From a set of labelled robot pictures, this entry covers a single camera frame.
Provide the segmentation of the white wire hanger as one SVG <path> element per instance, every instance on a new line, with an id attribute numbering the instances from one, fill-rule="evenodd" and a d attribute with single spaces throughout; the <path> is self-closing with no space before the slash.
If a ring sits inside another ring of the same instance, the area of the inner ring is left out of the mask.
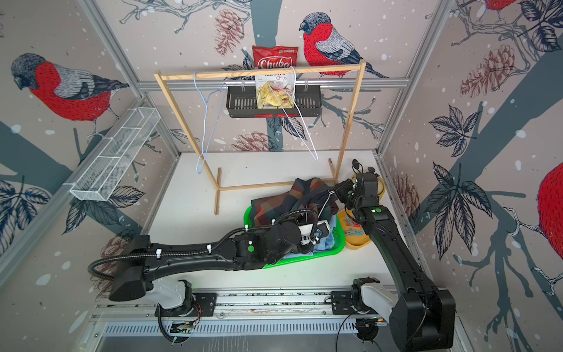
<path id="1" fill-rule="evenodd" d="M 194 75 L 193 78 L 194 81 L 194 87 L 196 88 L 196 91 L 199 93 L 199 96 L 204 104 L 205 107 L 205 111 L 204 111 L 204 117 L 203 117 L 203 130 L 202 130 L 202 138 L 200 140 L 200 149 L 201 151 L 199 152 L 199 156 L 196 162 L 196 173 L 197 174 L 201 174 L 204 171 L 204 167 L 207 163 L 207 157 L 208 157 L 208 152 L 209 152 L 209 147 L 211 144 L 211 138 L 213 137 L 215 131 L 216 131 L 216 126 L 218 124 L 218 120 L 221 117 L 221 112 L 219 111 L 217 113 L 217 116 L 215 118 L 215 121 L 213 123 L 213 127 L 211 129 L 210 132 L 208 132 L 208 117 L 209 117 L 209 103 L 210 103 L 210 99 L 212 98 L 213 95 L 215 94 L 219 94 L 219 93 L 223 93 L 222 96 L 222 100 L 221 102 L 224 103 L 225 98 L 227 97 L 227 85 L 225 83 L 223 83 L 219 89 L 216 89 L 212 92 L 210 92 L 207 96 L 205 96 L 202 92 L 201 89 L 199 89 L 198 83 L 197 83 L 197 78 L 196 78 L 196 74 Z"/>

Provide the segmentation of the light blue long-sleeve shirt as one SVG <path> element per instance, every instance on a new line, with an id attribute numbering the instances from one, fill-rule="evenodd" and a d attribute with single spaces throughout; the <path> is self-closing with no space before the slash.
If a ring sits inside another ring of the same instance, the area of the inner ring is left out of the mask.
<path id="1" fill-rule="evenodd" d="M 335 247 L 335 238 L 334 238 L 334 231 L 337 226 L 337 216 L 333 216 L 330 218 L 328 222 L 330 226 L 330 232 L 326 237 L 323 237 L 318 244 L 314 246 L 312 252 L 307 254 L 288 254 L 286 255 L 283 260 L 289 260 L 293 258 L 306 258 L 306 257 L 313 257 L 317 254 L 329 252 Z"/>

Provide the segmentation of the dark red plaid shirt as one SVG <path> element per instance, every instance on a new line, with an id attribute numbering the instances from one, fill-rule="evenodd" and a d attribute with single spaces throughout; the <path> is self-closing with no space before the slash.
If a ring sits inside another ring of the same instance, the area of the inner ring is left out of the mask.
<path id="1" fill-rule="evenodd" d="M 246 223 L 251 226 L 265 226 L 273 219 L 304 208 L 314 211 L 323 205 L 328 191 L 333 190 L 323 180 L 315 177 L 310 180 L 295 179 L 288 192 L 259 199 L 253 199 L 249 211 L 246 213 Z M 320 221 L 329 221 L 339 211 L 336 196 L 325 207 Z"/>

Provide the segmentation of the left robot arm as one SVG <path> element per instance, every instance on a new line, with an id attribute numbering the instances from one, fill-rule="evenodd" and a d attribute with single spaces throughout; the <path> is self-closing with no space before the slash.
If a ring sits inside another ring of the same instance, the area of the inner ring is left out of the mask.
<path id="1" fill-rule="evenodd" d="M 253 271 L 275 265 L 287 255 L 308 255 L 329 227 L 317 211 L 300 209 L 279 216 L 273 223 L 239 227 L 216 242 L 189 245 L 153 243 L 149 236 L 133 239 L 116 256 L 89 264 L 90 275 L 110 281 L 113 302 L 143 298 L 156 281 L 195 271 Z"/>

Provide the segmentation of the white hanger of red shirt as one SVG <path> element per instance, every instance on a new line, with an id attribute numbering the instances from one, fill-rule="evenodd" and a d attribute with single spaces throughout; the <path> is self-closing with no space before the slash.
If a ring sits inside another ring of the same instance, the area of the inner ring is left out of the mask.
<path id="1" fill-rule="evenodd" d="M 331 198 L 335 195 L 334 190 L 328 191 L 328 195 L 325 198 L 323 205 L 318 209 L 318 217 L 321 218 L 325 207 L 331 202 Z"/>

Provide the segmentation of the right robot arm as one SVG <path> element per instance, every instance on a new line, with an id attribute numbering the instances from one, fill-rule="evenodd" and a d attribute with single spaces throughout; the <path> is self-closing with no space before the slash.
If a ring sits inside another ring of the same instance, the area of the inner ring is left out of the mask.
<path id="1" fill-rule="evenodd" d="M 378 175 L 364 172 L 337 184 L 334 191 L 354 221 L 377 246 L 394 281 L 392 295 L 376 280 L 355 280 L 357 309 L 373 309 L 391 329 L 401 351 L 451 348 L 455 335 L 456 303 L 440 290 L 416 262 L 391 211 L 380 204 Z"/>

